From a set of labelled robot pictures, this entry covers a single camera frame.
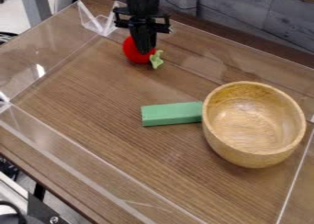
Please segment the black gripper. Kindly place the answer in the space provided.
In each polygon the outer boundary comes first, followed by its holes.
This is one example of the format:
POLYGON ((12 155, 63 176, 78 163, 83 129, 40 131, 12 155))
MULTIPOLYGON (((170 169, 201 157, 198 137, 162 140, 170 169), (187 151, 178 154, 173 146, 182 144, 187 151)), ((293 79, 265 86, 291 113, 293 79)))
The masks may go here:
POLYGON ((148 53, 157 46, 158 33, 171 32, 170 15, 159 10, 159 0, 127 0, 127 5, 112 12, 115 26, 130 28, 138 50, 148 53))

